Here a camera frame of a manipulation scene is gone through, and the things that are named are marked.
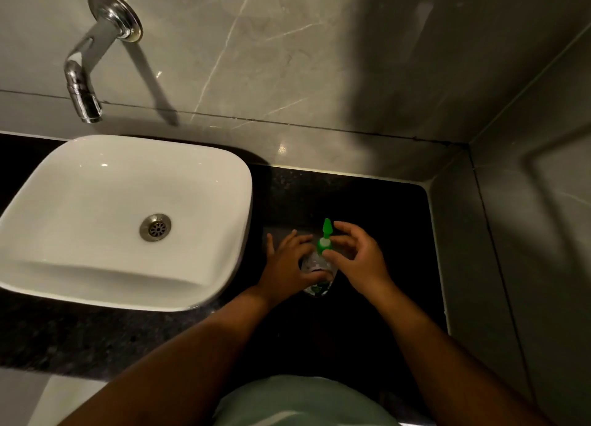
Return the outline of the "person's right hand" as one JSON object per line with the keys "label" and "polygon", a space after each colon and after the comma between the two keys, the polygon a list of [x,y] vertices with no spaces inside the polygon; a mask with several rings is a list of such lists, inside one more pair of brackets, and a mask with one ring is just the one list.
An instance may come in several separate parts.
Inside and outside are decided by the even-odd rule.
{"label": "person's right hand", "polygon": [[366,237],[333,235],[332,243],[354,253],[350,267],[338,267],[353,288],[370,303],[376,305],[381,296],[396,289],[389,276],[384,256],[378,243],[367,232]]}

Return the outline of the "person's left hand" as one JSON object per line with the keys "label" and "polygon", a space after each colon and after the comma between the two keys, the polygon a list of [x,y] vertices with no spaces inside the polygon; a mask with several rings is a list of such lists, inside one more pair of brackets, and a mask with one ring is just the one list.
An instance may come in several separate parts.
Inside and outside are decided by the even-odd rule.
{"label": "person's left hand", "polygon": [[[290,234],[298,234],[298,231],[293,230]],[[270,309],[307,288],[302,284],[300,273],[303,272],[299,262],[312,252],[287,250],[288,235],[275,247],[273,256],[266,256],[267,263],[255,287],[256,292],[262,296]]]}

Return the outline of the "clear soap dispenser bottle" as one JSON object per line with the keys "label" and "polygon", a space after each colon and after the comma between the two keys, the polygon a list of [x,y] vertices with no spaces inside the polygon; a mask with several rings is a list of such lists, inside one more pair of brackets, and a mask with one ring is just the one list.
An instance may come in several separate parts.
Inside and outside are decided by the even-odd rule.
{"label": "clear soap dispenser bottle", "polygon": [[328,280],[318,281],[304,290],[306,294],[314,298],[323,297],[328,293],[338,272],[338,267],[329,263],[318,251],[304,256],[300,260],[300,268],[304,273],[327,273],[330,275]]}

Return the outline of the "green pump dispenser head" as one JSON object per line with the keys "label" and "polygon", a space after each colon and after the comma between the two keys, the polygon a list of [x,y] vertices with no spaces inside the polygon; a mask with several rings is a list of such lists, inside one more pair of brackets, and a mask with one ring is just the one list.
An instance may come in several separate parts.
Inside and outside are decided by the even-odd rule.
{"label": "green pump dispenser head", "polygon": [[333,235],[333,224],[329,218],[325,218],[322,226],[322,234],[316,243],[316,252],[322,256],[325,250],[333,249],[333,243],[330,239]]}

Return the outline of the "person's left forearm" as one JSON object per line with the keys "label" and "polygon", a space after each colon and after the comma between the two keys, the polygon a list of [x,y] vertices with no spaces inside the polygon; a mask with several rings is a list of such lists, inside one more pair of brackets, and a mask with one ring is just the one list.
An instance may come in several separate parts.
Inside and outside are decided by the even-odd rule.
{"label": "person's left forearm", "polygon": [[278,303],[249,288],[134,363],[57,426],[195,426],[211,415],[238,357]]}

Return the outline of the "person's right forearm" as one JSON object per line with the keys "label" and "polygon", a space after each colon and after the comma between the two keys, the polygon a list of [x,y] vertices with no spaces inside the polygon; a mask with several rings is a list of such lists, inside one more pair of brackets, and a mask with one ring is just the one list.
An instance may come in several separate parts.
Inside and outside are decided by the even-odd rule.
{"label": "person's right forearm", "polygon": [[390,282],[367,296],[388,323],[438,426],[555,426]]}

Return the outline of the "chrome sink drain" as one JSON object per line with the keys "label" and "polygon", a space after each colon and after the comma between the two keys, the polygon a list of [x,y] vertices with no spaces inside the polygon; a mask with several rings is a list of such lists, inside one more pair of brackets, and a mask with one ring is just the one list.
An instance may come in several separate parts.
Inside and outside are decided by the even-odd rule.
{"label": "chrome sink drain", "polygon": [[157,242],[164,239],[172,230],[172,220],[162,213],[147,216],[140,224],[138,233],[146,242]]}

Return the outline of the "person's light green shirt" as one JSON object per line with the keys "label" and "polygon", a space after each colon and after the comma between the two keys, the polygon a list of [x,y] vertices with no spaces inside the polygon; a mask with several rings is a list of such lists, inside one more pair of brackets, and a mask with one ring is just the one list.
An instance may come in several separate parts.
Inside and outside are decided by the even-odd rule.
{"label": "person's light green shirt", "polygon": [[377,402],[320,377],[272,376],[223,397],[211,426],[400,426]]}

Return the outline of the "white ceramic wash basin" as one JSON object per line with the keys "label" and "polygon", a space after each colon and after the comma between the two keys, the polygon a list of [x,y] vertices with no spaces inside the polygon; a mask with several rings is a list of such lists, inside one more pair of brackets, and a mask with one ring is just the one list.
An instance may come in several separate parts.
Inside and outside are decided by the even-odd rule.
{"label": "white ceramic wash basin", "polygon": [[[242,260],[247,164],[223,149],[92,135],[40,162],[0,216],[0,288],[118,309],[185,311],[217,298]],[[139,236],[155,213],[161,241]]]}

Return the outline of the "chrome wall faucet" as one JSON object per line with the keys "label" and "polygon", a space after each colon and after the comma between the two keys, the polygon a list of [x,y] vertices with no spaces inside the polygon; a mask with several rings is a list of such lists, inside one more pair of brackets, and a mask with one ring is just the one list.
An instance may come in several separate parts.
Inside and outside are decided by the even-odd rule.
{"label": "chrome wall faucet", "polygon": [[102,120],[102,107],[90,74],[116,40],[138,42],[143,36],[139,17],[125,0],[87,0],[95,19],[63,64],[66,87],[74,109],[82,122]]}

